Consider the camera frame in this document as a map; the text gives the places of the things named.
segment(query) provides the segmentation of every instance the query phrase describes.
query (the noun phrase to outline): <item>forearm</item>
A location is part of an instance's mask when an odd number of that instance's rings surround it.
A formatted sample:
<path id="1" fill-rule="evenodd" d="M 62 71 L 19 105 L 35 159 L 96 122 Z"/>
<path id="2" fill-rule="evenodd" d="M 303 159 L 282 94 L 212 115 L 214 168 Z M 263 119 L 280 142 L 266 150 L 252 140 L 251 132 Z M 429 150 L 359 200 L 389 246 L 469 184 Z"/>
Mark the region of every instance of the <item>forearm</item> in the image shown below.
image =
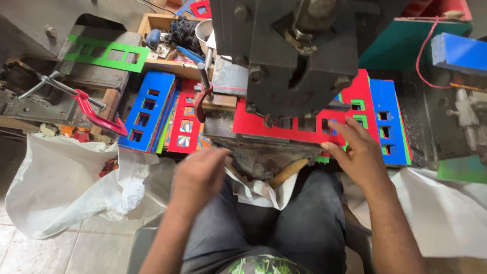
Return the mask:
<path id="1" fill-rule="evenodd" d="M 372 223 L 374 265 L 379 274 L 425 272 L 424 259 L 399 203 L 394 185 L 385 179 L 365 191 Z"/>
<path id="2" fill-rule="evenodd" d="M 180 272 L 195 215 L 184 214 L 178 208 L 177 202 L 172 201 L 169 204 L 140 274 L 177 274 Z"/>

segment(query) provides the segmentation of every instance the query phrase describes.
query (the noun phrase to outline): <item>metal rod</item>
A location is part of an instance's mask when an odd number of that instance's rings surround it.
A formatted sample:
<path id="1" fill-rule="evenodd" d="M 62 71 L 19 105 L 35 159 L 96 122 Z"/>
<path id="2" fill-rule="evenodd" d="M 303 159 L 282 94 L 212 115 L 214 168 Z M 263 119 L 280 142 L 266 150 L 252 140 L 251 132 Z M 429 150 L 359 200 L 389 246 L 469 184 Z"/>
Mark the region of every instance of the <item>metal rod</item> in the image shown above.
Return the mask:
<path id="1" fill-rule="evenodd" d="M 50 78 L 48 78 L 46 76 L 42 76 L 41 79 L 43 81 L 47 82 L 48 84 L 50 84 L 51 86 L 53 86 L 53 87 L 55 87 L 57 89 L 60 89 L 60 90 L 62 90 L 64 92 L 66 92 L 66 93 L 69 93 L 69 94 L 74 95 L 74 96 L 78 95 L 78 92 L 76 90 L 68 87 L 67 85 L 65 85 L 65 84 L 63 84 L 61 82 L 58 82 L 58 81 L 56 81 L 54 79 L 50 79 Z M 92 99 L 90 97 L 88 97 L 88 101 L 90 101 L 90 103 L 92 103 L 93 105 L 99 107 L 100 110 L 104 110 L 105 108 L 107 108 L 107 105 L 106 104 L 100 103 L 100 102 L 98 102 L 98 101 L 96 101 L 96 100 L 94 100 L 94 99 Z"/>
<path id="2" fill-rule="evenodd" d="M 51 73 L 51 75 L 49 75 L 48 78 L 54 78 L 56 76 L 59 75 L 59 71 L 55 70 Z M 35 85 L 33 88 L 31 88 L 29 91 L 27 91 L 26 93 L 22 94 L 19 96 L 19 99 L 24 99 L 26 97 L 29 97 L 30 95 L 32 95 L 34 92 L 36 92 L 38 89 L 40 89 L 41 87 L 43 87 L 43 85 L 46 84 L 46 81 L 42 80 L 42 77 L 41 77 L 41 82 L 39 82 L 37 85 Z"/>
<path id="3" fill-rule="evenodd" d="M 201 84 L 203 84 L 203 87 L 205 89 L 209 89 L 210 88 L 210 82 L 208 80 L 208 75 L 206 75 L 205 64 L 203 64 L 201 62 L 198 63 L 198 72 L 200 73 Z"/>
<path id="4" fill-rule="evenodd" d="M 205 70 L 206 70 L 206 75 L 208 75 L 208 78 L 210 78 L 210 67 L 211 67 L 212 60 L 213 60 L 213 49 L 208 47 L 206 51 L 206 58 L 205 58 Z"/>

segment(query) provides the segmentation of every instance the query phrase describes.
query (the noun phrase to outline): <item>rectangular window cutout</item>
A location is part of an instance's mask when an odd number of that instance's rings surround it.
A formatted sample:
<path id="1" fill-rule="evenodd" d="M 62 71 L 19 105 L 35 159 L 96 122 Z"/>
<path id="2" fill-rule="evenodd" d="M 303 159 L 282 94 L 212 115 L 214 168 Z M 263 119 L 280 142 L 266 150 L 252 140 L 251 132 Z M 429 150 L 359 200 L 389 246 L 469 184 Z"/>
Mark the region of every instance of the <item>rectangular window cutout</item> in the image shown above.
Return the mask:
<path id="1" fill-rule="evenodd" d="M 79 52 L 80 55 L 87 55 L 90 52 L 91 45 L 89 44 L 84 44 L 83 47 L 81 48 L 81 51 Z"/>
<path id="2" fill-rule="evenodd" d="M 382 154 L 383 155 L 395 155 L 396 154 L 395 145 L 382 145 Z"/>
<path id="3" fill-rule="evenodd" d="M 192 129 L 193 129 L 192 120 L 186 120 L 186 119 L 181 120 L 181 128 L 179 129 L 179 131 L 190 133 Z"/>
<path id="4" fill-rule="evenodd" d="M 331 128 L 328 126 L 328 119 L 321 119 L 321 133 L 331 133 Z"/>
<path id="5" fill-rule="evenodd" d="M 102 58 L 103 55 L 105 54 L 105 51 L 107 51 L 107 48 L 95 47 L 91 53 L 91 57 Z"/>
<path id="6" fill-rule="evenodd" d="M 298 130 L 316 132 L 316 117 L 298 118 Z"/>
<path id="7" fill-rule="evenodd" d="M 183 116 L 194 117 L 194 107 L 184 107 Z"/>
<path id="8" fill-rule="evenodd" d="M 132 133 L 130 134 L 130 141 L 140 142 L 140 139 L 142 139 L 142 134 L 142 131 L 132 130 Z"/>
<path id="9" fill-rule="evenodd" d="M 392 127 L 380 126 L 379 127 L 380 137 L 384 139 L 393 139 L 394 132 Z"/>
<path id="10" fill-rule="evenodd" d="M 277 120 L 277 127 L 283 129 L 293 129 L 293 119 Z"/>
<path id="11" fill-rule="evenodd" d="M 369 123 L 367 122 L 367 115 L 365 114 L 354 114 L 354 119 L 363 126 L 365 129 L 369 128 Z"/>
<path id="12" fill-rule="evenodd" d="M 365 103 L 363 99 L 352 99 L 350 100 L 353 110 L 365 110 Z"/>
<path id="13" fill-rule="evenodd" d="M 161 92 L 158 90 L 155 90 L 155 89 L 149 89 L 149 91 L 147 91 L 147 94 L 152 95 L 152 96 L 159 96 L 159 93 L 161 93 Z"/>
<path id="14" fill-rule="evenodd" d="M 321 120 L 321 133 L 337 135 L 337 132 L 328 126 L 328 121 L 336 122 L 336 119 L 322 119 Z"/>
<path id="15" fill-rule="evenodd" d="M 135 124 L 141 127 L 147 126 L 147 122 L 149 121 L 150 115 L 147 113 L 139 112 L 139 116 L 135 121 Z"/>
<path id="16" fill-rule="evenodd" d="M 148 109 L 148 110 L 153 110 L 155 106 L 155 101 L 151 99 L 144 99 L 144 102 L 142 103 L 142 108 Z"/>
<path id="17" fill-rule="evenodd" d="M 190 141 L 189 136 L 184 136 L 184 135 L 178 135 L 178 142 L 176 146 L 178 147 L 188 147 L 189 146 L 189 141 Z"/>
<path id="18" fill-rule="evenodd" d="M 379 118 L 380 121 L 388 121 L 391 119 L 391 113 L 388 111 L 378 111 L 377 118 Z"/>
<path id="19" fill-rule="evenodd" d="M 125 55 L 125 51 L 123 50 L 111 49 L 110 52 L 108 52 L 107 54 L 107 59 L 114 60 L 114 61 L 123 61 L 122 58 L 124 55 Z"/>
<path id="20" fill-rule="evenodd" d="M 137 57 L 136 54 L 133 52 L 129 52 L 127 55 L 127 58 L 125 58 L 125 63 L 127 64 L 136 64 L 137 63 Z"/>

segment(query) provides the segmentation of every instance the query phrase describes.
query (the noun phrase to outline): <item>red electrical wire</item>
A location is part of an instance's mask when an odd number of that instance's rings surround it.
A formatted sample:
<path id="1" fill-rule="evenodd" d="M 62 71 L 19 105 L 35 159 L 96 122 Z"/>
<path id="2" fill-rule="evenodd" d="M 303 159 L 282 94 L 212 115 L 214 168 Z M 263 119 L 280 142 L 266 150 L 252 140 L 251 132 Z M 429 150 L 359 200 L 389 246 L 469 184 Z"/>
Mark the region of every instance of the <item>red electrical wire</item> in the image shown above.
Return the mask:
<path id="1" fill-rule="evenodd" d="M 425 49 L 426 43 L 431 38 L 431 35 L 433 35 L 433 31 L 434 31 L 436 25 L 438 24 L 439 20 L 440 20 L 440 18 L 437 16 L 436 20 L 434 21 L 433 26 L 431 27 L 430 33 L 428 33 L 428 36 L 426 37 L 425 41 L 423 42 L 423 45 L 421 46 L 421 49 L 419 50 L 418 58 L 416 59 L 416 72 L 418 73 L 418 76 L 421 78 L 421 80 L 423 80 L 426 84 L 428 84 L 428 86 L 430 86 L 432 88 L 448 89 L 448 88 L 451 88 L 452 86 L 435 86 L 435 85 L 431 84 L 430 82 L 426 81 L 426 79 L 424 79 L 423 76 L 421 75 L 421 73 L 419 72 L 419 60 L 421 59 L 421 55 L 423 54 L 423 50 Z"/>

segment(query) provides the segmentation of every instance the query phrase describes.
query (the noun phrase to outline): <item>blue handled tool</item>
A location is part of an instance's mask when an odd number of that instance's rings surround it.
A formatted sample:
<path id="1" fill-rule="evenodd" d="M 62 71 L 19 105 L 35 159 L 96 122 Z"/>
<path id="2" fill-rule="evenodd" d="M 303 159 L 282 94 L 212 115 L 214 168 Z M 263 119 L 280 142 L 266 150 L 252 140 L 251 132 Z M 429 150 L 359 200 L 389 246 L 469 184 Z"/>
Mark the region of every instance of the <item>blue handled tool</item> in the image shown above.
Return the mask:
<path id="1" fill-rule="evenodd" d="M 184 55 L 186 55 L 186 57 L 191 59 L 191 61 L 195 62 L 196 64 L 200 63 L 200 62 L 201 63 L 205 62 L 205 59 L 203 57 L 199 56 L 198 54 L 194 53 L 193 51 L 185 49 L 181 46 L 177 46 L 176 49 L 179 50 L 180 52 L 182 52 Z"/>
<path id="2" fill-rule="evenodd" d="M 157 45 L 161 42 L 161 31 L 153 29 L 146 36 L 146 46 L 150 49 L 157 49 Z"/>

